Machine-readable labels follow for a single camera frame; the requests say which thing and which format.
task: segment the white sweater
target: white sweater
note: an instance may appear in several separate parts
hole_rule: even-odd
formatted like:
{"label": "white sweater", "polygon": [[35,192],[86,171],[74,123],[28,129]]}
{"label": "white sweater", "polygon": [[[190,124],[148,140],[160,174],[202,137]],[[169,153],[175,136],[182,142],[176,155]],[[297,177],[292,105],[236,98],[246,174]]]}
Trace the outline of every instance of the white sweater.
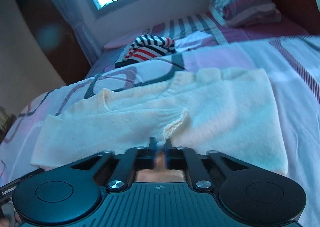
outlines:
{"label": "white sweater", "polygon": [[201,69],[121,92],[103,89],[48,115],[31,164],[55,168],[111,149],[158,145],[217,150],[280,174],[287,156],[276,101],[263,69]]}

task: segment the crosshair symbol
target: crosshair symbol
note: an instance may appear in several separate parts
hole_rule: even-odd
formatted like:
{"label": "crosshair symbol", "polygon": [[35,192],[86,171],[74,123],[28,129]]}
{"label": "crosshair symbol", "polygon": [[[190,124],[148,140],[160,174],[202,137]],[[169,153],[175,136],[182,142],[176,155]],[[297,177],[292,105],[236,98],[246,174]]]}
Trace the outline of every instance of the crosshair symbol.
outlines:
{"label": "crosshair symbol", "polygon": [[164,188],[164,186],[163,186],[163,185],[157,185],[156,188],[157,188],[158,190],[162,190],[162,189]]}

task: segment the mattress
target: mattress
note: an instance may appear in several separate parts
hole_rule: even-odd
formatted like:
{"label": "mattress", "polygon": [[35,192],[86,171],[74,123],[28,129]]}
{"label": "mattress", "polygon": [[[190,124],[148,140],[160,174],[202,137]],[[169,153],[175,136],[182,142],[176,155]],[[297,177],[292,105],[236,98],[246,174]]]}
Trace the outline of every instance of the mattress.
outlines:
{"label": "mattress", "polygon": [[[179,40],[196,31],[213,35],[218,45],[272,37],[308,35],[307,31],[285,16],[283,16],[280,23],[227,28],[219,25],[210,12],[178,18],[155,25],[151,30],[151,34]],[[124,48],[125,46],[117,49],[105,49],[91,67],[86,78],[114,70],[114,63]]]}
{"label": "mattress", "polygon": [[304,227],[320,226],[320,37],[298,36],[235,42],[137,63],[44,93],[21,113],[0,145],[0,184],[35,168],[30,159],[42,123],[102,88],[113,91],[170,79],[200,68],[263,68],[273,87],[288,157],[288,177],[307,194]]}

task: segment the brown wooden door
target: brown wooden door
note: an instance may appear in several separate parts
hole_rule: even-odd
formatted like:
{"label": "brown wooden door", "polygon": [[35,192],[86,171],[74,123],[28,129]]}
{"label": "brown wooden door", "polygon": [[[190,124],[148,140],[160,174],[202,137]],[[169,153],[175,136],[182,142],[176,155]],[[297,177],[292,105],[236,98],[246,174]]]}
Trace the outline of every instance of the brown wooden door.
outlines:
{"label": "brown wooden door", "polygon": [[16,0],[31,33],[52,66],[69,85],[83,80],[90,65],[51,0]]}

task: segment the ribbed black surface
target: ribbed black surface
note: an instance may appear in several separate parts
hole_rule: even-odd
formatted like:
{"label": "ribbed black surface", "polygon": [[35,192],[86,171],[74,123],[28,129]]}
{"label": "ribbed black surface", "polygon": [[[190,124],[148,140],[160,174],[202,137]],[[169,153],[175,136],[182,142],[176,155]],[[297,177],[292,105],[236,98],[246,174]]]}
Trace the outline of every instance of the ribbed black surface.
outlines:
{"label": "ribbed black surface", "polygon": [[[24,223],[23,227],[32,225]],[[103,204],[74,227],[245,227],[226,215],[210,194],[187,183],[133,183],[110,193]],[[287,227],[298,227],[291,223]]]}

